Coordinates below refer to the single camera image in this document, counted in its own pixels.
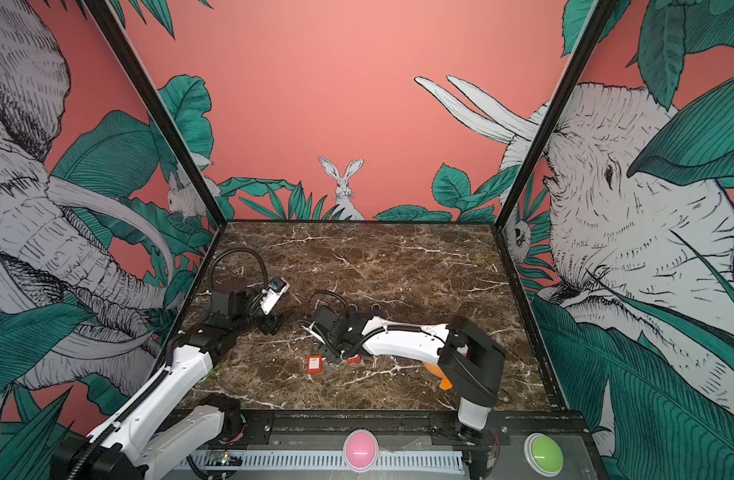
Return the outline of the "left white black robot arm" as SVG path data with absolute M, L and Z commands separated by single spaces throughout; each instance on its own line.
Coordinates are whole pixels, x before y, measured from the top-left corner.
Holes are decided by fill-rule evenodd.
M 211 308 L 196 325 L 179 332 L 164 364 L 122 407 L 82 440 L 61 442 L 50 462 L 52 479 L 161 479 L 205 442 L 239 439 L 246 421 L 238 401 L 217 394 L 164 432 L 158 429 L 187 393 L 252 327 L 275 334 L 274 307 L 289 290 L 271 278 L 259 252 L 246 247 L 260 267 L 260 290 L 212 292 Z

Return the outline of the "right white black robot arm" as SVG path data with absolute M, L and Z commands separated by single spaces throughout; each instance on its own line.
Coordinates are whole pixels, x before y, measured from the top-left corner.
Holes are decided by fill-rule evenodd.
M 302 325 L 332 363 L 381 356 L 422 363 L 441 380 L 442 389 L 460 397 L 448 437 L 464 445 L 482 444 L 489 416 L 499 402 L 505 349 L 462 316 L 421 325 L 391 321 L 385 315 L 378 305 L 368 313 L 360 312 L 341 295 L 316 290 Z

